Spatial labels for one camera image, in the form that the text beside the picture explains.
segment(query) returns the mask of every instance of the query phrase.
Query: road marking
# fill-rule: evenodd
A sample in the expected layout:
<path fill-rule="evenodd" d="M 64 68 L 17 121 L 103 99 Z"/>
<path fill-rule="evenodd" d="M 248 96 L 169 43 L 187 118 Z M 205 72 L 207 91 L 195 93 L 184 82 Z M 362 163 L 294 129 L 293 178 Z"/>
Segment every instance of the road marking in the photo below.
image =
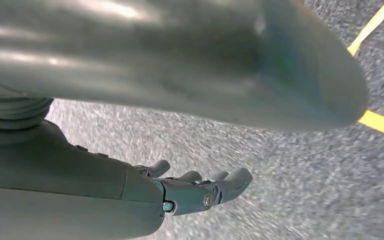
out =
<path fill-rule="evenodd" d="M 355 38 L 354 42 L 348 47 L 348 51 L 355 56 L 362 42 L 384 21 L 384 5 L 361 30 L 360 34 Z M 358 121 L 372 129 L 384 133 L 384 116 L 367 110 L 363 117 Z"/>

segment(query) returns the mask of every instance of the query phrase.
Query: pavement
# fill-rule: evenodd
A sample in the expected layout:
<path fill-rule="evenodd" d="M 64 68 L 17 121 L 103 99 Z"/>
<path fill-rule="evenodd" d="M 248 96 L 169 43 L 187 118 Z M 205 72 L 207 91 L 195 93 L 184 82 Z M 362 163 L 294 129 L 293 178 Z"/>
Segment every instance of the pavement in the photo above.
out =
<path fill-rule="evenodd" d="M 384 0 L 306 0 L 349 46 Z M 384 115 L 384 23 L 356 59 Z M 170 176 L 238 167 L 254 176 L 238 199 L 211 211 L 168 217 L 143 240 L 384 240 L 384 134 L 356 124 L 281 133 L 199 117 L 57 100 L 48 119 L 69 141 L 135 164 L 171 162 Z"/>

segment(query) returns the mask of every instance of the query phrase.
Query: reflective gray surface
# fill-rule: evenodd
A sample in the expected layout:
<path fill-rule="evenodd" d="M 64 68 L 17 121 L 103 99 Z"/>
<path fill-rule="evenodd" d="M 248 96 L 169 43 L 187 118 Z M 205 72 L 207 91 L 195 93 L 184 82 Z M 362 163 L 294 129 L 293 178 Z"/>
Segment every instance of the reflective gray surface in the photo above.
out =
<path fill-rule="evenodd" d="M 0 85 L 294 131 L 352 124 L 367 97 L 297 0 L 0 0 Z"/>

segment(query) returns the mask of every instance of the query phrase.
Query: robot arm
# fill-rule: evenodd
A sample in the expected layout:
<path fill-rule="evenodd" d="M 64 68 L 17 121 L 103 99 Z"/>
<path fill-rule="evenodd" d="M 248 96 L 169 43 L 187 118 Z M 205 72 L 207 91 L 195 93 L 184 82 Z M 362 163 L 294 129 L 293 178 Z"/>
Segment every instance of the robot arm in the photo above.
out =
<path fill-rule="evenodd" d="M 131 166 L 67 142 L 55 124 L 0 130 L 0 240 L 124 240 L 147 236 L 165 216 L 202 212 L 251 183 L 241 168 L 202 181 L 190 171 L 159 178 L 161 160 Z"/>

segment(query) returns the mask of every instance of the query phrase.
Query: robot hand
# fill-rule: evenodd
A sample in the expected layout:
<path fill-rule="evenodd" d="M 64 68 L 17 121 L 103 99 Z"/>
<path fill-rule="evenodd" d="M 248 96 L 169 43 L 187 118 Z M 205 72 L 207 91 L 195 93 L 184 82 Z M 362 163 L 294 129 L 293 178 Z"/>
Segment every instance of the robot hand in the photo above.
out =
<path fill-rule="evenodd" d="M 139 173 L 149 178 L 163 193 L 163 216 L 178 216 L 209 210 L 241 195 L 253 180 L 245 168 L 229 173 L 222 171 L 208 180 L 199 172 L 189 171 L 181 177 L 158 178 L 170 169 L 166 160 L 152 166 L 137 165 Z"/>

